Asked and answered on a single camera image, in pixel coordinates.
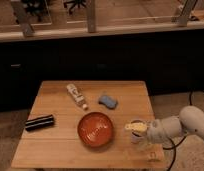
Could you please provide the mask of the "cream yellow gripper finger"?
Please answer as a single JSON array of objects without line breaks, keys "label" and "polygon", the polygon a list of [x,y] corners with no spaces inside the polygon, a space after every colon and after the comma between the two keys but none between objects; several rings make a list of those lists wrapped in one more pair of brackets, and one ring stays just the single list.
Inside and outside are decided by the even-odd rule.
[{"label": "cream yellow gripper finger", "polygon": [[145,132],[147,130],[147,125],[142,122],[129,123],[125,125],[125,129],[137,132]]}]

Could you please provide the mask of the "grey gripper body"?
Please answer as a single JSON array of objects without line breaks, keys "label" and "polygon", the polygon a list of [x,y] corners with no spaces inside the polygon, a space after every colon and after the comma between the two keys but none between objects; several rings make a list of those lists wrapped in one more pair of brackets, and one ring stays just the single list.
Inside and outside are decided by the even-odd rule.
[{"label": "grey gripper body", "polygon": [[160,127],[160,122],[158,120],[154,120],[154,121],[151,121],[148,123],[147,139],[151,143],[159,143],[160,142],[159,127]]}]

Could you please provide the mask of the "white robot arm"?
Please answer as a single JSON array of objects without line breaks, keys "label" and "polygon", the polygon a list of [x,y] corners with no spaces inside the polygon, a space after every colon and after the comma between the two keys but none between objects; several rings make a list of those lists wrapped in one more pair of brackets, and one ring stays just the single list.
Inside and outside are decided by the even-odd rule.
[{"label": "white robot arm", "polygon": [[145,137],[151,143],[163,143],[188,134],[204,140],[204,112],[196,106],[185,106],[177,116],[149,122],[130,122],[124,128]]}]

